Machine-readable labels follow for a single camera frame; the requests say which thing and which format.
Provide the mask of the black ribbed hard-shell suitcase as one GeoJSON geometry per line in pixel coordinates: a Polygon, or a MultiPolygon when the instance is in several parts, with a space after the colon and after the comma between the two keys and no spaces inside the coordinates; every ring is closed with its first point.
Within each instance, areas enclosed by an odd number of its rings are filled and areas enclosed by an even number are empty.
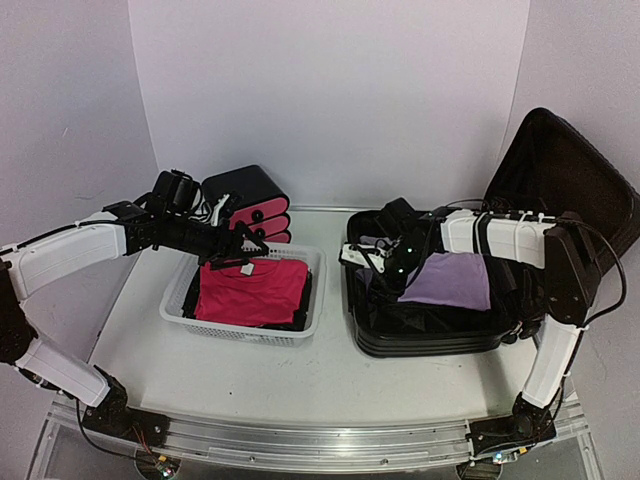
{"type": "MultiPolygon", "coordinates": [[[[409,204],[404,198],[397,199],[409,204]]],[[[429,211],[445,206],[575,218],[590,229],[600,281],[609,270],[619,267],[621,256],[639,237],[637,191],[573,126],[541,107],[525,116],[484,196],[479,200],[453,201],[429,211]]],[[[346,244],[358,244],[363,235],[378,238],[381,231],[376,218],[383,208],[351,216],[346,244]]],[[[378,320],[367,299],[364,282],[357,278],[356,271],[360,268],[344,266],[344,269],[355,341],[364,353],[373,357],[480,353],[532,337],[540,329],[538,323],[527,321],[523,332],[505,336],[485,351],[432,351],[424,344],[421,328],[378,320]]]]}

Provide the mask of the black white patterned garment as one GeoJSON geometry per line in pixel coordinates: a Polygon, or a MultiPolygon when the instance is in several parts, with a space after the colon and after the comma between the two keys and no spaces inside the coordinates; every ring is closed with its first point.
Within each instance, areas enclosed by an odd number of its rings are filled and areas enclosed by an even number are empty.
{"type": "MultiPolygon", "coordinates": [[[[284,324],[265,324],[260,329],[277,330],[277,331],[294,331],[301,332],[305,330],[307,315],[309,311],[311,289],[313,285],[313,275],[307,273],[304,289],[302,290],[299,307],[294,311],[292,321],[284,324]]],[[[196,319],[196,307],[200,298],[200,270],[197,270],[191,279],[184,302],[182,304],[182,317],[187,319],[196,319]]]]}

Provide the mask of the black pink three-drawer organizer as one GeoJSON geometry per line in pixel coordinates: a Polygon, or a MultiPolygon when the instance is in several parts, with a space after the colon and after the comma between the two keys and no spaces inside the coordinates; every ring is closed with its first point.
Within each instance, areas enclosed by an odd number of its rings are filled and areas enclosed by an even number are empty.
{"type": "Polygon", "coordinates": [[[240,197],[230,218],[232,227],[241,221],[266,242],[291,242],[289,197],[261,166],[249,165],[210,176],[201,187],[204,199],[211,204],[223,194],[240,197]]]}

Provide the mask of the magenta t-shirt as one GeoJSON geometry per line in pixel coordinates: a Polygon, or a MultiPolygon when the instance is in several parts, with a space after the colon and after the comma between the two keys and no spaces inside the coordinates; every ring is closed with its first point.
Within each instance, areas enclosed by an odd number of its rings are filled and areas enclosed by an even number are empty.
{"type": "Polygon", "coordinates": [[[295,259],[256,259],[243,266],[199,270],[197,320],[242,327],[292,325],[309,269],[295,259]]]}

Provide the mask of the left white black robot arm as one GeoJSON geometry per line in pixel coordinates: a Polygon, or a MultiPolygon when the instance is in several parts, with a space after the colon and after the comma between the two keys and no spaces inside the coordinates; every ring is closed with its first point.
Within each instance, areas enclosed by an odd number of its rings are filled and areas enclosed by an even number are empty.
{"type": "Polygon", "coordinates": [[[148,248],[190,254],[212,269],[243,266],[268,254],[246,224],[231,224],[237,196],[225,193],[209,206],[200,192],[190,175],[163,171],[153,189],[134,202],[111,204],[87,219],[1,250],[1,361],[84,406],[80,425],[87,430],[159,447],[170,420],[131,407],[115,377],[66,352],[27,319],[22,303],[86,267],[148,248]]]}

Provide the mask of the purple cloth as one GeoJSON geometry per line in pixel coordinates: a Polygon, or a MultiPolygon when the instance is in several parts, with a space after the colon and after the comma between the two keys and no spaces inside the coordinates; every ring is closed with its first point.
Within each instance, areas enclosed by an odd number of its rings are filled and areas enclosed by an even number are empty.
{"type": "MultiPolygon", "coordinates": [[[[384,250],[393,240],[363,235],[358,244],[384,250]]],[[[417,303],[485,312],[491,309],[487,267],[482,256],[473,253],[432,253],[405,285],[386,285],[381,274],[360,268],[367,299],[384,305],[417,303]]]]}

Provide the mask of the white perforated plastic basket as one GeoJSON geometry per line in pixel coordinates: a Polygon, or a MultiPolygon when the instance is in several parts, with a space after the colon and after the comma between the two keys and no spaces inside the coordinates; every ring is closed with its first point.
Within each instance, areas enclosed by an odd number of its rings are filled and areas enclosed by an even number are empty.
{"type": "Polygon", "coordinates": [[[169,323],[179,325],[188,332],[201,336],[271,346],[300,346],[315,334],[322,315],[327,273],[326,255],[322,249],[313,246],[272,242],[268,242],[267,246],[270,249],[268,259],[301,260],[311,272],[310,300],[303,330],[290,331],[235,326],[183,317],[184,301],[191,282],[199,269],[197,257],[190,254],[182,254],[179,257],[160,302],[160,316],[169,323]]]}

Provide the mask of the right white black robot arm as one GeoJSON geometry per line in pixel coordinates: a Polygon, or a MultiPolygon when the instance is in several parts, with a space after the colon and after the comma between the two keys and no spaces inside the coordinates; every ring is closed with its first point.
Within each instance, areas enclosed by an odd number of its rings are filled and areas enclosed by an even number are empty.
{"type": "Polygon", "coordinates": [[[377,215],[364,249],[368,301],[378,320],[421,328],[429,350],[485,351],[527,321],[542,334],[512,412],[477,420],[476,455],[531,447],[555,434],[559,406],[600,282],[589,227],[575,218],[445,206],[420,213],[405,200],[377,215]]]}

